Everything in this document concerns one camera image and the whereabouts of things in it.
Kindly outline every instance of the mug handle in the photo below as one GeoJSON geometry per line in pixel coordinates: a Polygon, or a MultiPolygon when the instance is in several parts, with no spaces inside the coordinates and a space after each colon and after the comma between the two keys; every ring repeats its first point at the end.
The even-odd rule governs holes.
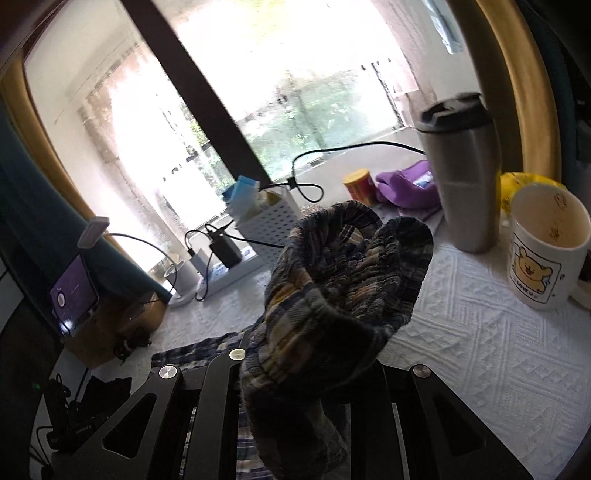
{"type": "Polygon", "coordinates": [[[584,308],[591,310],[591,252],[587,251],[587,256],[583,264],[583,276],[588,276],[589,281],[577,279],[577,284],[570,296],[584,308]]]}

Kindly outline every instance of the perforated plastic basket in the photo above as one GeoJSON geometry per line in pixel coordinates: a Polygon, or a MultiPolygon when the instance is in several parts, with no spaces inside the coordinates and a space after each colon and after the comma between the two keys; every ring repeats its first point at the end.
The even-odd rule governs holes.
{"type": "MultiPolygon", "coordinates": [[[[256,217],[236,226],[236,229],[244,238],[285,245],[295,223],[301,218],[301,210],[287,189],[281,188],[275,192],[281,196],[279,202],[259,213],[256,217]]],[[[265,245],[251,244],[251,247],[271,271],[275,268],[275,264],[283,251],[265,245]]]]}

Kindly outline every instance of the red and yellow container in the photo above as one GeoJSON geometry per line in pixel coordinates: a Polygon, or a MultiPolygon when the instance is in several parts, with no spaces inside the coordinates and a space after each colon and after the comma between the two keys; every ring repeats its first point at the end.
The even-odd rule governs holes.
{"type": "Polygon", "coordinates": [[[374,180],[367,168],[356,170],[347,175],[343,179],[343,185],[347,187],[353,200],[358,200],[367,206],[376,203],[374,180]]]}

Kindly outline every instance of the yellow package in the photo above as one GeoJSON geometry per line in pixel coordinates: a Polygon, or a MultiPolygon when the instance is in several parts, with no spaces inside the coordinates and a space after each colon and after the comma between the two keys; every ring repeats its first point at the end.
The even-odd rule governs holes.
{"type": "Polygon", "coordinates": [[[557,187],[566,188],[561,183],[550,180],[542,175],[534,173],[523,173],[521,171],[510,171],[501,175],[501,208],[507,213],[511,213],[511,199],[515,192],[521,187],[530,183],[548,183],[557,187]]]}

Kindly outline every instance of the metal screw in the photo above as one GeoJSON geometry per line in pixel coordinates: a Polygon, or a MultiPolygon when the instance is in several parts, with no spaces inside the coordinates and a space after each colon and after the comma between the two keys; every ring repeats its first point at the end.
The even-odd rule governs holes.
{"type": "Polygon", "coordinates": [[[177,372],[178,370],[174,365],[164,365],[158,372],[158,375],[160,375],[161,378],[173,378],[176,376],[177,372]]]}
{"type": "Polygon", "coordinates": [[[235,348],[230,352],[230,358],[232,360],[244,360],[244,348],[235,348]]]}
{"type": "Polygon", "coordinates": [[[413,373],[419,378],[427,378],[431,375],[431,369],[427,365],[415,365],[413,373]]]}

